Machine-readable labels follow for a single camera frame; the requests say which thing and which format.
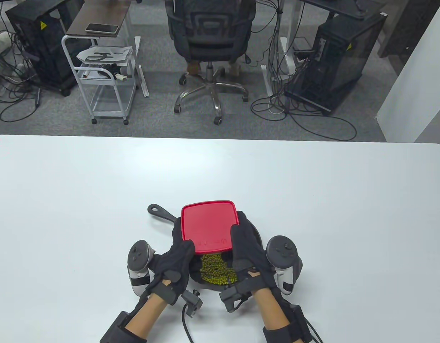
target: desk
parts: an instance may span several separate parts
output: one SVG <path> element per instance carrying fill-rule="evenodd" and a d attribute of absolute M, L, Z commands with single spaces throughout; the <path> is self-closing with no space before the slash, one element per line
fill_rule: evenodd
<path fill-rule="evenodd" d="M 0 136 L 0 342 L 97 343 L 137 302 L 131 245 L 170 247 L 147 206 L 212 199 L 297 244 L 325 342 L 440 343 L 440 145 L 56 136 Z M 196 343 L 264 343 L 252 299 L 201 296 Z M 182 305 L 149 342 L 187 342 Z"/>
<path fill-rule="evenodd" d="M 342 14 L 344 16 L 349 16 L 351 18 L 356 18 L 358 20 L 363 20 L 372 16 L 375 13 L 378 13 L 382 7 L 386 5 L 385 2 L 381 0 L 297 0 L 292 8 L 291 12 L 291 20 L 290 26 L 288 28 L 287 36 L 277 37 L 279 42 L 280 51 L 287 52 L 285 53 L 285 65 L 288 69 L 288 74 L 293 74 L 296 70 L 296 62 L 293 56 L 295 49 L 293 45 L 296 44 L 295 38 L 298 33 L 298 28 L 301 23 L 301 19 L 303 16 L 303 5 L 308 3 L 310 5 L 323 8 L 324 10 L 328 10 L 328 19 L 334 17 L 336 13 Z M 285 10 L 285 0 L 280 0 L 279 4 L 279 19 L 282 18 L 282 13 Z M 270 58 L 269 60 L 273 61 L 275 56 L 274 49 L 269 51 Z M 268 71 L 269 66 L 262 65 L 261 70 L 264 76 L 264 82 L 266 85 L 267 96 L 272 96 L 272 82 L 273 75 Z M 282 80 L 286 80 L 289 78 L 289 75 L 283 74 L 280 76 Z"/>
<path fill-rule="evenodd" d="M 101 37 L 99 34 L 85 31 L 90 23 L 117 25 L 121 28 L 130 5 L 131 0 L 86 0 L 84 8 L 82 8 L 75 17 L 67 34 L 69 36 L 79 37 Z M 118 36 L 118 31 L 115 35 L 107 35 L 107 37 L 116 36 Z"/>

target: mesh backrest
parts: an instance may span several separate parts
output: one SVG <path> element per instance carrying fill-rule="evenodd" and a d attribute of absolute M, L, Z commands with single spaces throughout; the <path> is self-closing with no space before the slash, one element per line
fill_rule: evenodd
<path fill-rule="evenodd" d="M 187 59 L 235 60 L 247 48 L 256 3 L 255 0 L 176 0 L 174 8 L 174 3 L 167 0 L 166 11 L 171 37 L 180 55 Z"/>

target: hand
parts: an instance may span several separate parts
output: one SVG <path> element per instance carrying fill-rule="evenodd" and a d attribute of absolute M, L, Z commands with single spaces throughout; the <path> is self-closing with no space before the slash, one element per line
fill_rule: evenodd
<path fill-rule="evenodd" d="M 182 240 L 181 219 L 178 218 L 172 230 L 172 247 L 167 253 L 156 256 L 152 261 L 152 270 L 155 273 L 153 281 L 147 290 L 156 287 L 161 281 L 169 280 L 169 287 L 175 292 L 177 298 L 187 288 L 189 279 L 189 263 L 195 253 L 192 240 Z"/>
<path fill-rule="evenodd" d="M 237 278 L 243 281 L 252 277 L 253 273 L 259 272 L 269 288 L 277 287 L 272 266 L 267 260 L 266 252 L 254 236 L 252 225 L 243 212 L 237 211 L 237 215 L 239 225 L 231 227 L 233 268 L 236 270 Z"/>

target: white wall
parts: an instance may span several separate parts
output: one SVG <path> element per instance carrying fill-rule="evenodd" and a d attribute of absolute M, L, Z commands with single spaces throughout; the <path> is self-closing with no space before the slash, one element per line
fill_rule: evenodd
<path fill-rule="evenodd" d="M 440 110 L 440 7 L 377 120 L 388 142 L 415 142 Z"/>

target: red lid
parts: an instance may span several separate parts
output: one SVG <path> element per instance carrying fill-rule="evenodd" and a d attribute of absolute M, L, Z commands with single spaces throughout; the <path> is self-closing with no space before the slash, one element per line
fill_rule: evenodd
<path fill-rule="evenodd" d="M 231 225 L 238 224 L 232 201 L 206 201 L 182 209 L 182 236 L 191 239 L 197 254 L 231 250 Z"/>

